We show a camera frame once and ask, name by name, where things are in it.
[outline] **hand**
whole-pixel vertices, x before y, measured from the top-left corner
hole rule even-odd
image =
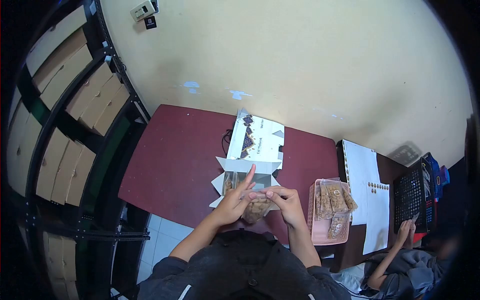
[[[216,209],[208,216],[208,218],[211,218],[212,222],[217,226],[220,227],[231,224],[243,215],[245,208],[247,208],[248,203],[252,200],[250,197],[243,197],[243,199],[240,199],[241,192],[254,187],[255,182],[251,181],[255,174],[255,169],[255,164],[252,164],[252,168],[245,177],[245,180],[242,181],[236,189],[227,191],[225,197],[223,197]]]
[[[272,186],[263,189],[262,192],[265,193],[267,198],[278,205],[282,212],[283,219],[288,226],[292,228],[307,227],[297,190],[290,190],[281,186]]]
[[[395,244],[398,247],[402,247],[402,245],[407,240],[410,234],[411,225],[412,225],[412,220],[403,221],[402,224],[400,225],[400,229],[398,230],[398,233],[396,235],[396,241],[395,241]]]

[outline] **light switch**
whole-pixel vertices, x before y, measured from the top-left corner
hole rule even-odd
[[[130,10],[130,15],[135,20],[135,22],[138,22],[152,15],[154,12],[155,8],[153,7],[153,4],[151,3],[151,1],[147,0],[132,8],[132,10]]]

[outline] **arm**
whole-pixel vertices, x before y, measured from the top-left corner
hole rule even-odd
[[[405,240],[407,239],[411,227],[411,220],[403,221],[402,225],[400,225],[400,229],[398,230],[398,235],[393,245],[393,248],[390,250],[388,255],[382,260],[382,262],[378,265],[375,271],[372,273],[370,278],[367,281],[367,285],[375,290],[380,290],[382,283],[387,278],[387,275],[384,275],[385,271],[387,270],[388,266],[391,264],[392,260],[397,255],[398,251],[402,248]]]
[[[310,231],[303,216],[298,192],[280,186],[269,187],[264,191],[282,212],[288,227],[288,242],[292,253],[307,268],[315,265],[321,266],[320,258],[312,243]]]
[[[172,250],[169,256],[178,257],[188,262],[192,255],[197,253],[201,248],[208,246],[220,228],[217,222],[210,216],[211,214],[203,219],[203,221]]]
[[[252,165],[245,180],[236,189],[229,190],[217,208],[184,238],[169,256],[178,257],[188,262],[192,255],[212,242],[221,226],[231,224],[240,218],[251,201],[249,197],[240,199],[241,192],[251,189],[255,185],[255,182],[251,183],[255,168],[255,165]]]

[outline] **white tile floor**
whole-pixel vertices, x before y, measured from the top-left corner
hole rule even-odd
[[[147,227],[150,232],[150,240],[145,242],[142,249],[137,283],[147,279],[152,273],[153,266],[162,258],[167,257],[173,248],[193,231],[193,228],[153,214],[150,214]]]

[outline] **red table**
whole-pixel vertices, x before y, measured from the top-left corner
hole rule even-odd
[[[118,196],[141,209],[189,227],[196,227],[218,198],[211,181],[223,172],[215,156],[225,157],[222,136],[236,116],[161,105],[148,123],[123,177]],[[318,178],[338,177],[333,140],[285,127],[281,185],[296,189],[307,217],[310,185]],[[280,211],[271,211],[254,225],[241,220],[227,229],[270,231],[288,243]]]

